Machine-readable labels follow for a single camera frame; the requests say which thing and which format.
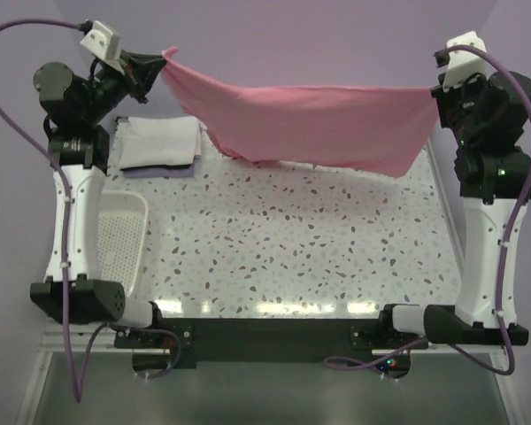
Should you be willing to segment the pink t shirt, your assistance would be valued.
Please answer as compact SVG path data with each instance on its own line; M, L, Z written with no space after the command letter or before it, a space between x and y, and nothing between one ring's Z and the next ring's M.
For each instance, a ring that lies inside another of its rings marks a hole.
M217 81L165 50L162 79L216 149L249 162L295 162L404 176L438 120L427 88L272 86Z

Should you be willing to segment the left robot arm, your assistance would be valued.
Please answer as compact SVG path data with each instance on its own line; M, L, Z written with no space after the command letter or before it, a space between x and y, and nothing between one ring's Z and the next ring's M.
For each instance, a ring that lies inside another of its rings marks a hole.
M101 276L97 257L101 197L110 136L101 126L122 100L147 103L165 60L160 55L123 52L116 70L94 59L88 77L67 65L49 62L33 77L47 152L54 169L56 221L53 248L43 282L30 286L30 298L57 323L106 322L116 327L148 328L157 308L135 301L119 282Z

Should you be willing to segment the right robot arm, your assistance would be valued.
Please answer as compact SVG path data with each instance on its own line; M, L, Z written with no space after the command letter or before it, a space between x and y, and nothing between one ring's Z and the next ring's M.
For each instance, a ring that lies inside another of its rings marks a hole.
M519 227L531 198L531 158L516 144L527 121L518 89L531 102L531 80L519 73L473 72L448 89L432 89L441 125L458 143L454 169L466 221L461 285L454 305L385 305L374 331L383 347L418 339L527 344L513 299Z

